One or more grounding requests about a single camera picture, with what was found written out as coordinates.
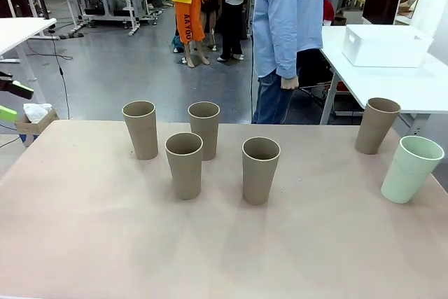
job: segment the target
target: hand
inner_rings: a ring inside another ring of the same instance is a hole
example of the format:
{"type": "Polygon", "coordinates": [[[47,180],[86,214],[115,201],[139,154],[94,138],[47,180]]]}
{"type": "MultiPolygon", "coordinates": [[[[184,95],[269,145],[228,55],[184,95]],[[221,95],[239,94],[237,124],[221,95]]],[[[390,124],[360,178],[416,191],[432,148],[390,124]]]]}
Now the hand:
{"type": "Polygon", "coordinates": [[[281,89],[295,90],[299,88],[299,78],[297,76],[293,78],[281,78],[281,89]]]}

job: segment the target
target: gray floor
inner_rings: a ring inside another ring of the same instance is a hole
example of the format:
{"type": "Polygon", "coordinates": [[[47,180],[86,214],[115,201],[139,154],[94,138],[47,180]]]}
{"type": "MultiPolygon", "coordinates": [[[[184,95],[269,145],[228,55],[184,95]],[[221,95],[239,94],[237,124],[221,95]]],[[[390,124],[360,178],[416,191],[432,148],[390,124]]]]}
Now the gray floor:
{"type": "MultiPolygon", "coordinates": [[[[46,0],[51,15],[58,19],[57,34],[67,33],[71,25],[64,0],[46,0]]],[[[84,120],[122,120],[121,108],[136,99],[156,105],[157,119],[187,122],[190,104],[213,101],[220,105],[223,123],[249,123],[251,119],[251,42],[242,41],[245,60],[231,65],[216,61],[218,52],[207,53],[209,66],[190,69],[180,64],[182,55],[172,52],[174,10],[167,8],[155,26],[145,25],[130,37],[122,25],[98,25],[84,28],[83,38],[56,41],[59,54],[72,56],[61,60],[64,71],[71,117],[84,120]]],[[[30,40],[29,46],[38,53],[54,54],[50,41],[30,40]]],[[[15,57],[14,53],[5,55],[15,57]]],[[[64,87],[54,57],[29,56],[45,98],[67,118],[64,87]]],[[[23,80],[20,65],[2,65],[17,79],[23,80]]],[[[253,79],[256,99],[257,83],[253,79]]],[[[0,93],[2,105],[22,111],[25,102],[7,93],[0,93]]],[[[341,102],[352,109],[351,102],[341,102]]],[[[309,96],[296,92],[286,119],[289,124],[318,124],[322,109],[309,96]]],[[[360,118],[331,119],[332,124],[357,125],[360,118]]],[[[2,133],[11,133],[3,129],[2,133]]],[[[436,177],[448,187],[447,165],[440,165],[436,177]]]]}

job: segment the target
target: orange pants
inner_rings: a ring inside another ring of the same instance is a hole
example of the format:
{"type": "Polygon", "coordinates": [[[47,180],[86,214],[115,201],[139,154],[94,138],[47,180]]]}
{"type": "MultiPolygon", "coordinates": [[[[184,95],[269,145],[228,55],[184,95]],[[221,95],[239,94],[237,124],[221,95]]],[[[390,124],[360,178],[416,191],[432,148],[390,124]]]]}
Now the orange pants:
{"type": "Polygon", "coordinates": [[[184,44],[192,40],[202,41],[205,37],[201,24],[201,1],[191,0],[191,4],[174,3],[177,29],[184,44]]]}

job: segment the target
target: computer monitor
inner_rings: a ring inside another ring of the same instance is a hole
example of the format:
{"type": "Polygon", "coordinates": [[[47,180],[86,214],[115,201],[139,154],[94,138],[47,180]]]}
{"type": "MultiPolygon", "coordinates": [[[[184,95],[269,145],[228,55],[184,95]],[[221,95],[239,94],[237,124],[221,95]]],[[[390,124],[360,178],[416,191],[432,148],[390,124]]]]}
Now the computer monitor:
{"type": "Polygon", "coordinates": [[[374,25],[393,25],[400,0],[365,0],[363,17],[374,25]]]}

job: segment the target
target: denim shirt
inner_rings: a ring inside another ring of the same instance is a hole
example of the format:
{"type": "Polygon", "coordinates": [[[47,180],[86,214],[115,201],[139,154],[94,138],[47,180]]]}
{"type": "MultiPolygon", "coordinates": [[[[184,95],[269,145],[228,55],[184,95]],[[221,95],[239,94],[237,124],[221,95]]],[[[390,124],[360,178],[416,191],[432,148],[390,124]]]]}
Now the denim shirt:
{"type": "Polygon", "coordinates": [[[258,77],[297,75],[297,52],[322,48],[323,0],[255,0],[253,58],[258,77]]]}

